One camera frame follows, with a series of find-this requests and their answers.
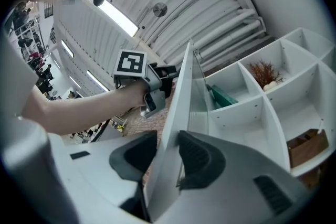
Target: fluorescent light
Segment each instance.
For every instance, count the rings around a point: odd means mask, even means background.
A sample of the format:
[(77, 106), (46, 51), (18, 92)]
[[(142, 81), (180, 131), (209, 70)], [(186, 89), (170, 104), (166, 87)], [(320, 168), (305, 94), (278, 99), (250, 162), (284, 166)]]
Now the fluorescent light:
[(109, 89), (106, 88), (89, 70), (86, 71), (86, 73), (93, 79), (96, 84), (98, 84), (105, 92), (108, 92)]
[(69, 76), (69, 78), (81, 89), (80, 85), (78, 85), (78, 83), (71, 76)]
[(55, 62), (55, 64), (58, 66), (58, 68), (61, 69), (61, 68), (59, 67), (58, 63), (56, 62), (56, 60), (54, 60), (54, 62)]
[(99, 8), (105, 12), (112, 20), (114, 20), (124, 31), (131, 37), (134, 37), (139, 30), (138, 26), (129, 20), (122, 12), (114, 7), (107, 0), (99, 6)]
[[(83, 97), (78, 91), (76, 91), (81, 97)], [(84, 98), (84, 97), (83, 97)]]
[(66, 49), (66, 51), (70, 54), (71, 57), (74, 56), (74, 53), (69, 49), (69, 47), (65, 44), (64, 40), (62, 39), (62, 45)]

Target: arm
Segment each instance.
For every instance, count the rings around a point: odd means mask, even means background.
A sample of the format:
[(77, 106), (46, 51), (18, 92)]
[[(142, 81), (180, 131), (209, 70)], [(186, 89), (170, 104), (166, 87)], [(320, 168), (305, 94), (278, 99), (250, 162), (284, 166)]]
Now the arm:
[(22, 116), (41, 124), (49, 133), (71, 134), (143, 105), (145, 93), (145, 83), (136, 81), (127, 87), (92, 97), (49, 101), (34, 86)]

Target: teal object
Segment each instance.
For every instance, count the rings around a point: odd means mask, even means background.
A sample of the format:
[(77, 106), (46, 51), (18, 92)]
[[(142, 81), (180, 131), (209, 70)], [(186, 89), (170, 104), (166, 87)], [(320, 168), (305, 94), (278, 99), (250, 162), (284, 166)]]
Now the teal object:
[(221, 88), (216, 85), (211, 86), (212, 94), (214, 95), (215, 101), (222, 107), (226, 107), (228, 105), (236, 104), (238, 101), (232, 97), (230, 97), (227, 93), (225, 93)]

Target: ceiling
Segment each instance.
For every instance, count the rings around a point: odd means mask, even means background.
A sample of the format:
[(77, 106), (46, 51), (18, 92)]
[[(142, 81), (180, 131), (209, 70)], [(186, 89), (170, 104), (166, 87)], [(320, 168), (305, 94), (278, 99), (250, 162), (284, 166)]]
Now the ceiling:
[[(86, 95), (103, 92), (87, 75), (90, 70), (107, 88), (113, 89), (112, 72), (120, 49), (149, 51), (151, 61), (181, 65), (186, 45), (190, 38), (194, 42), (212, 33), (226, 22), (234, 20), (238, 10), (249, 7), (238, 0), (108, 0), (139, 26), (134, 38), (129, 37), (91, 1), (74, 3), (57, 2), (54, 12), (57, 43), (63, 39), (74, 51), (69, 57), (65, 50), (60, 51), (65, 71), (83, 86)], [(167, 14), (157, 18), (153, 5), (165, 3)], [(204, 44), (202, 52), (224, 37), (242, 29), (247, 22), (235, 24), (225, 32), (217, 34)], [(252, 29), (238, 39), (220, 48), (224, 51), (237, 41), (244, 39), (259, 28)], [(209, 55), (204, 62), (211, 62), (216, 54)]]

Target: white shelving unit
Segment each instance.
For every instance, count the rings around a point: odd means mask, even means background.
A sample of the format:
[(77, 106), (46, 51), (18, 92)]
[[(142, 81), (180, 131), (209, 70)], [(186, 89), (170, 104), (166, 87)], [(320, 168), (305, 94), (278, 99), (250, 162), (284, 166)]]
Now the white shelving unit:
[[(259, 51), (206, 78), (238, 103), (209, 111), (209, 134), (243, 144), (300, 176), (321, 164), (336, 150), (335, 46), (299, 28)], [(264, 92), (249, 72), (249, 64), (271, 62), (284, 81)], [(291, 169), (286, 142), (321, 119), (329, 147)]]

